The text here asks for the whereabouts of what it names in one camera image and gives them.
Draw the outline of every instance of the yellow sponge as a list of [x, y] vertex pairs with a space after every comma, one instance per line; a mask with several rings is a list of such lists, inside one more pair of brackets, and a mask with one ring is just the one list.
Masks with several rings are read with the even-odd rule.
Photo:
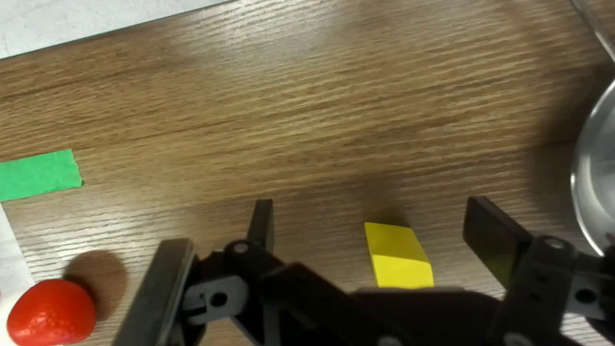
[[380, 289], [430, 289], [434, 273], [409, 227], [365, 224], [370, 264]]

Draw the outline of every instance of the red tomato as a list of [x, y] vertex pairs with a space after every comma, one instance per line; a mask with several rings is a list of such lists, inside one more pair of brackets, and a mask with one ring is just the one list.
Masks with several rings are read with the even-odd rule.
[[74, 345], [96, 323], [94, 302], [71, 281], [40, 281], [30, 287], [7, 316], [7, 333], [19, 346]]

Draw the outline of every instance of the green block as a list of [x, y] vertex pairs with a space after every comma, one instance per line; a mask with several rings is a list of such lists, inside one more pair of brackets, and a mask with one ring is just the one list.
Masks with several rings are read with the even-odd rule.
[[0, 164], [0, 202], [76, 189], [82, 185], [72, 150]]

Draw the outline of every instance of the wooden table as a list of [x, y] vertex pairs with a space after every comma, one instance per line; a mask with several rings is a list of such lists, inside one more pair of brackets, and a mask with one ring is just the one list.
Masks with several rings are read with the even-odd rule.
[[0, 62], [0, 160], [72, 149], [86, 181], [5, 210], [36, 279], [90, 275], [90, 345], [161, 239], [207, 254], [255, 199], [274, 252], [342, 289], [372, 285], [363, 222], [397, 214], [440, 287], [501, 295], [461, 241], [465, 199], [584, 247], [568, 168], [607, 68], [564, 0], [238, 0]]

